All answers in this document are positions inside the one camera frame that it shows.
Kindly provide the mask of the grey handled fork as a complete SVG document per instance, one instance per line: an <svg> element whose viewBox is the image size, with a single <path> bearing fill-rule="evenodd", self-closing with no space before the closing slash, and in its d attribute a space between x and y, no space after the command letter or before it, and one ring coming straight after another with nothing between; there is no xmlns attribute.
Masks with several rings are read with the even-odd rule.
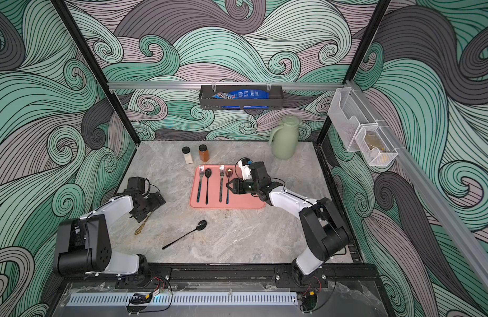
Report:
<svg viewBox="0 0 488 317"><path fill-rule="evenodd" d="M224 187L224 177L225 177L226 169L224 165L219 166L219 174L220 174L220 189L219 189L219 202L222 202L222 193Z"/></svg>

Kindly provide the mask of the pink plastic tray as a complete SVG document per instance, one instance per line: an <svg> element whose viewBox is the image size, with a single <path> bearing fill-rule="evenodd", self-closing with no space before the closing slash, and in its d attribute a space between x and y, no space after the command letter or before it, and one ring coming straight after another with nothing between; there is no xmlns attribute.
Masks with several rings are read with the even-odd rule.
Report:
<svg viewBox="0 0 488 317"><path fill-rule="evenodd" d="M195 167L193 186L191 190L191 195L189 198L189 205L195 209L262 209L266 206L265 202L262 202L258 197L253 197L251 194L235 195L229 192L229 203L226 204L227 195L227 178L224 177L224 187L222 193L222 202L219 202L219 189L220 189L220 165L204 165L204 170L207 168L212 169L212 176L209 182L209 197L208 205L205 204L205 191L206 191L206 179L203 178L202 188L200 193L200 202L196 202L197 188L199 185L199 166ZM233 178L236 178L236 173L233 166L224 165L225 169L232 169Z"/></svg>

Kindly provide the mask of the green handled fork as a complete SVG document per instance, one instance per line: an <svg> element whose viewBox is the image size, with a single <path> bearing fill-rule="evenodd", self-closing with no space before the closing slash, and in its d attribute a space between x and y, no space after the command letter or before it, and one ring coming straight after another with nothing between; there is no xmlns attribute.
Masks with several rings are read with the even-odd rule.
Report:
<svg viewBox="0 0 488 317"><path fill-rule="evenodd" d="M202 182L204 178L204 165L199 166L199 185L197 188L197 196L196 196L196 202L200 202L200 193L201 193L201 188L202 188Z"/></svg>

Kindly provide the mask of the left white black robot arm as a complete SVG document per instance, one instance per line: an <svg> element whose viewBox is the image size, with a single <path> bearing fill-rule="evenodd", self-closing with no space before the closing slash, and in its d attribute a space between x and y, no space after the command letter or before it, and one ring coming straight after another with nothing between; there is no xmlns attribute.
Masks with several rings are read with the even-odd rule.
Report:
<svg viewBox="0 0 488 317"><path fill-rule="evenodd" d="M115 276L137 287L152 277L146 257L113 251L109 228L124 216L144 224L166 203L161 191L146 178L128 179L127 188L95 210L62 221L57 229L53 272L61 277Z"/></svg>

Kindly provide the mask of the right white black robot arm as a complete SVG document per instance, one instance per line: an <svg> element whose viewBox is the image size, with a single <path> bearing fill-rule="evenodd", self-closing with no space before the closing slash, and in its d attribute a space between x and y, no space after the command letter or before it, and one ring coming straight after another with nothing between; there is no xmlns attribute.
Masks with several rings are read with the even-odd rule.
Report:
<svg viewBox="0 0 488 317"><path fill-rule="evenodd" d="M240 174L227 183L229 191L257 196L299 219L307 248L292 262L292 279L298 285L350 243L348 225L332 200L307 198L287 189L284 181L269 176L262 161L242 158L236 169Z"/></svg>

